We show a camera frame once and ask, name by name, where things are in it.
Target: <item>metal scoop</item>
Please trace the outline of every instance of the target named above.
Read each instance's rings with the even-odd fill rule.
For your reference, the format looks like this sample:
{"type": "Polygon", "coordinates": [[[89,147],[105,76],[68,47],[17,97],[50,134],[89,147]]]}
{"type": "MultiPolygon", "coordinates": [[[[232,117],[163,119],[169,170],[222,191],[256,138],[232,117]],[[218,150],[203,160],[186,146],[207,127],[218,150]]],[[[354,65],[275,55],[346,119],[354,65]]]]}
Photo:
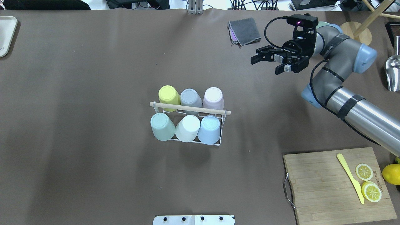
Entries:
{"type": "Polygon", "coordinates": [[[386,77],[388,78],[388,90],[400,90],[400,36],[394,38],[394,55],[386,61],[386,77]]]}

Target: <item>plastic knife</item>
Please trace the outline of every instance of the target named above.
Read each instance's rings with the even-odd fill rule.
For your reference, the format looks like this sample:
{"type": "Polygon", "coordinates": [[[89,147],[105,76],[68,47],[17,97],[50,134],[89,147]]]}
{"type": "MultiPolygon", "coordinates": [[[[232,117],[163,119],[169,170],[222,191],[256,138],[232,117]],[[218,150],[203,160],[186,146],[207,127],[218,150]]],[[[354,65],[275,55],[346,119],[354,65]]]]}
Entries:
{"type": "Polygon", "coordinates": [[[338,153],[337,157],[338,157],[338,160],[339,160],[340,164],[342,165],[343,169],[346,171],[347,175],[349,176],[350,181],[353,184],[354,189],[357,192],[357,195],[358,195],[358,198],[360,199],[361,204],[364,204],[364,196],[362,196],[362,193],[361,193],[361,185],[360,185],[360,183],[356,179],[354,179],[353,175],[350,172],[349,166],[347,165],[347,162],[344,159],[343,155],[338,153]]]}

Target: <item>cutting board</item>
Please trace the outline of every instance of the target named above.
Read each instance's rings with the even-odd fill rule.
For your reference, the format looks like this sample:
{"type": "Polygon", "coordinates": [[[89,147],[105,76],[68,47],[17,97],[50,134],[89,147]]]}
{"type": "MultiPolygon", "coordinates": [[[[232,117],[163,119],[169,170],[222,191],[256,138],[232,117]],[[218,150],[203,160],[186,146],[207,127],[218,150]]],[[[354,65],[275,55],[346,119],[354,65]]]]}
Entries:
{"type": "Polygon", "coordinates": [[[283,156],[298,225],[343,225],[397,219],[372,148],[290,154],[283,156]],[[371,179],[382,191],[379,202],[362,205],[336,155],[342,153],[356,180],[356,166],[368,164],[371,179]]]}

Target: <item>folded cloth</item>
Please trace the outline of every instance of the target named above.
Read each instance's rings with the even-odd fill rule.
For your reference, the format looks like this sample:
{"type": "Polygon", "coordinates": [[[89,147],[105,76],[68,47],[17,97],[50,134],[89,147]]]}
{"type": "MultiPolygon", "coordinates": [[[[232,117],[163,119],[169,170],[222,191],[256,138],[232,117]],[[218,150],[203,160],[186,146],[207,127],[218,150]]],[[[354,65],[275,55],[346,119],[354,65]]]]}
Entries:
{"type": "Polygon", "coordinates": [[[254,18],[229,21],[228,29],[233,44],[239,43],[243,46],[261,40],[254,18]]]}

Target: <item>lemon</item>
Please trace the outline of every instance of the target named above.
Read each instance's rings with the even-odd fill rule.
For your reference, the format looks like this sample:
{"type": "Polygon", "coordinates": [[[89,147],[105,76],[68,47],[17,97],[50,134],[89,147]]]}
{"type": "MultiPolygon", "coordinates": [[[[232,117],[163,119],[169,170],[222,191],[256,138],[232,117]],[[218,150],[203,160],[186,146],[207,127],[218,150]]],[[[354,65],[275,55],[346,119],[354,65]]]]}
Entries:
{"type": "Polygon", "coordinates": [[[382,192],[379,187],[372,181],[365,181],[361,186],[362,195],[371,202],[379,202],[382,198],[382,192]]]}
{"type": "Polygon", "coordinates": [[[400,185],[400,164],[387,165],[382,170],[383,179],[393,185],[400,185]]]}
{"type": "Polygon", "coordinates": [[[371,167],[364,163],[356,166],[356,174],[363,181],[369,181],[373,176],[371,167]]]}

